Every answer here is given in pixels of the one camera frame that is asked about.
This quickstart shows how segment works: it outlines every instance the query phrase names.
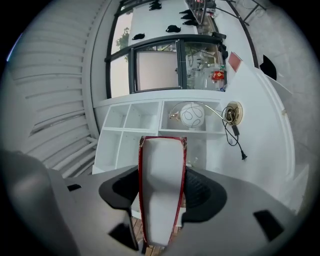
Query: shelf compartment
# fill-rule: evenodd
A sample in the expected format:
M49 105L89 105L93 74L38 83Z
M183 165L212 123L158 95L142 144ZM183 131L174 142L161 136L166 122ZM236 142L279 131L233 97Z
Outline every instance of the shelf compartment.
M101 131L94 161L97 168L104 172L116 169L121 136L121 131Z
M120 142L116 168L137 165L141 137L156 135L154 132L124 131Z
M107 114L104 127L123 128L130 105L112 106Z
M175 129L160 129L159 133L161 136L168 137L187 137L191 139L215 139L221 136L225 136L226 133L224 131L205 131L205 130L175 130Z
M212 112L212 110L208 109L206 106L202 106L204 109L204 122L200 127L197 127L196 130L189 130L187 126L185 126L181 121L176 120L175 118L169 118L170 111L172 108L182 101L164 101L163 110L161 113L161 124L160 130L180 130L180 131L189 131L189 132L207 132L207 133L220 133L223 131L223 124L221 119ZM202 103L208 105L214 110L221 111L219 102L207 102L201 101ZM172 113L176 113L177 111L181 111L181 109L188 104L181 103L176 106Z
M132 104L124 127L130 129L157 130L159 124L158 109L159 102Z

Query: gray surface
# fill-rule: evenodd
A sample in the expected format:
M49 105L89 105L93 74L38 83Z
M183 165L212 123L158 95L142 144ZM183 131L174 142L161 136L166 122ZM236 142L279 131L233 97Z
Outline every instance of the gray surface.
M179 236L169 246L171 250L164 255L249 255L270 244L253 216L254 212L269 210L284 228L294 219L285 206L256 185L214 172L192 169L220 183L227 192L227 202L209 221L185 223Z
M99 195L104 181L134 166L64 180L58 171L46 170L26 155L5 155L1 163L7 167L4 180L16 212L58 255L139 254L108 235L118 224L128 225L131 220L125 211L111 208ZM254 212L269 210L285 229L294 219L285 206L256 185L206 170L195 171L220 183L227 202L210 220L185 223L164 254L248 255L270 244ZM82 188L69 192L66 183Z

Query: lamp base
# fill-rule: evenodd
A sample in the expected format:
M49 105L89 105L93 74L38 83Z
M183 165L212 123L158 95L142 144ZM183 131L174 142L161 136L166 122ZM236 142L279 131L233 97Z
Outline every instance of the lamp base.
M238 125L240 124L242 117L243 117L243 109L239 102L237 101L231 101L226 106L224 119L230 120L228 123L230 125Z

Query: window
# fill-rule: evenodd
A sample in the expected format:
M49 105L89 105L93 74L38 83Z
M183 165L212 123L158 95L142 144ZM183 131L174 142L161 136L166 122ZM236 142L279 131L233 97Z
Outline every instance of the window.
M148 46L136 52L136 90L179 87L176 42Z
M111 54L129 46L133 13L127 12L118 17L112 41Z
M186 83L187 89L224 91L225 66L215 44L186 42Z
M111 61L110 87L112 98L129 94L128 55Z

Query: white globe lamp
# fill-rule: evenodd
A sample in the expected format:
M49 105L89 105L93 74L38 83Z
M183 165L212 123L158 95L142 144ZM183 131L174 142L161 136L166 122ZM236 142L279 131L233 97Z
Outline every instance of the white globe lamp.
M199 104L191 102L181 109L180 120L189 130L197 130L205 121L205 110Z

